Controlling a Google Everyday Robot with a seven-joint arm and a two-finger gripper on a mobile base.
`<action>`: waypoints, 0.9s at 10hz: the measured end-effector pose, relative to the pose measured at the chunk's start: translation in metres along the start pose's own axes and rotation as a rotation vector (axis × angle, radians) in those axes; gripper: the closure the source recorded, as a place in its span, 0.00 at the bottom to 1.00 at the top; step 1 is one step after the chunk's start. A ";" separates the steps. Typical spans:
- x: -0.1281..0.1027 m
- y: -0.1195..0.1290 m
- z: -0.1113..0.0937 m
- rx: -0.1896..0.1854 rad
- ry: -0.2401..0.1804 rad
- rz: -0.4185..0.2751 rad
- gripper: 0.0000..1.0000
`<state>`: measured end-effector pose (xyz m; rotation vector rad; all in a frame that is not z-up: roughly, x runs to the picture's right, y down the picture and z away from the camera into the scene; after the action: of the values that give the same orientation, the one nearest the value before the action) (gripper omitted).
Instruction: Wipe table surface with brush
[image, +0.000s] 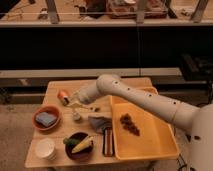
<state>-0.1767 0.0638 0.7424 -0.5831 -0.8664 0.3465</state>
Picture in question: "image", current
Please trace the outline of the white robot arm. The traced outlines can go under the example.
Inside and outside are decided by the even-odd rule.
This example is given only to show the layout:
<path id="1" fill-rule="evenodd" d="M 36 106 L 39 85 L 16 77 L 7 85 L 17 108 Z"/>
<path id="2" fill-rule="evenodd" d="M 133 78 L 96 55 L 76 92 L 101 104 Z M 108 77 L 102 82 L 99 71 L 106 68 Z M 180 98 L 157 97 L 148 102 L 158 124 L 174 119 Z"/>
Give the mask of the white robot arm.
<path id="1" fill-rule="evenodd" d="M 213 169 L 213 103 L 196 107 L 133 88 L 117 75 L 104 74 L 76 91 L 70 106 L 88 105 L 106 95 L 121 97 L 190 135 L 187 171 Z"/>

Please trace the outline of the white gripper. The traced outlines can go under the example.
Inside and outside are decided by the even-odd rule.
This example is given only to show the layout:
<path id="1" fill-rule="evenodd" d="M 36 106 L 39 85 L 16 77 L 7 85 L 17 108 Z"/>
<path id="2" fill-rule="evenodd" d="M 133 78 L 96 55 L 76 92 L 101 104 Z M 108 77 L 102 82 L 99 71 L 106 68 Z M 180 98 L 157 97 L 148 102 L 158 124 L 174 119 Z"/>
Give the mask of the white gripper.
<path id="1" fill-rule="evenodd" d="M 75 92 L 70 96 L 70 104 L 68 104 L 67 106 L 73 108 L 74 121 L 80 121 L 82 118 L 81 115 L 75 110 L 75 108 L 84 108 L 94 112 L 98 112 L 100 110 L 99 107 L 88 107 L 86 105 L 83 105 L 78 92 Z"/>

